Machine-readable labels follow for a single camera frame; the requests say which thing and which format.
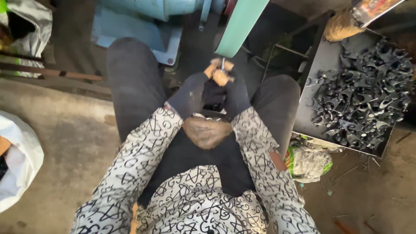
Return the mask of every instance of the black pants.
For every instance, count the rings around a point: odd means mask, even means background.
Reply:
[[[124,141],[163,106],[167,96],[156,58],[147,45],[134,38],[118,39],[108,48],[107,72],[117,127]],[[299,97],[299,85],[291,77],[279,75],[266,79],[252,99],[253,107],[280,145],[277,150],[282,157],[289,144]],[[162,182],[199,165],[216,165],[223,191],[233,197],[255,190],[234,133],[214,149],[203,150],[181,129],[165,151],[139,203],[146,207]]]

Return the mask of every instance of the white sleeve with black pattern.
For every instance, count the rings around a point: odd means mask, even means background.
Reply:
[[[72,234],[130,231],[132,206],[183,124],[178,114],[158,108],[119,148],[92,199],[75,213]]]
[[[270,158],[279,146],[253,107],[231,122],[258,195],[262,198],[275,233],[319,233],[303,208],[289,170],[280,172]]]

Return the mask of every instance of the pile of metal parts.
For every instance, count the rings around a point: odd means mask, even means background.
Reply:
[[[312,85],[321,85],[312,121],[329,128],[328,140],[373,153],[388,140],[386,130],[403,120],[413,90],[413,69],[404,50],[382,39],[363,53],[352,53],[342,42],[340,71],[321,71]]]

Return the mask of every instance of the person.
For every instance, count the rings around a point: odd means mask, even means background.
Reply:
[[[244,80],[225,86],[234,133],[211,150],[181,128],[202,109],[208,77],[185,80],[169,99],[151,50],[133,38],[107,51],[107,70],[122,145],[92,199],[75,214],[71,233],[318,233],[303,208],[285,155],[300,98],[289,76],[267,78],[252,102]]]

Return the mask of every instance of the metal tray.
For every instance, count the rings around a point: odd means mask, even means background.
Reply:
[[[372,47],[380,39],[380,36],[370,32],[363,32],[354,35],[349,38],[349,47],[354,48],[352,52],[361,52],[362,50]],[[311,69],[307,77],[316,78],[320,70],[339,70],[341,69],[340,55],[342,53],[342,46],[340,42],[328,42],[324,38],[321,38],[321,42],[318,46],[318,50],[314,56]],[[324,126],[315,125],[312,122],[312,118],[317,115],[316,111],[310,109],[308,106],[313,105],[312,98],[315,96],[316,91],[320,85],[307,87],[308,83],[301,81],[300,84],[305,84],[300,97],[299,107],[297,109],[297,115],[293,131],[299,134],[303,134],[316,139],[324,140],[339,146],[342,146],[333,139],[327,139],[324,132],[328,128]],[[374,155],[376,157],[382,157],[387,143],[390,139],[392,127],[386,130],[385,141],[379,145],[379,147],[373,152],[364,152],[357,149],[353,149],[366,154]]]

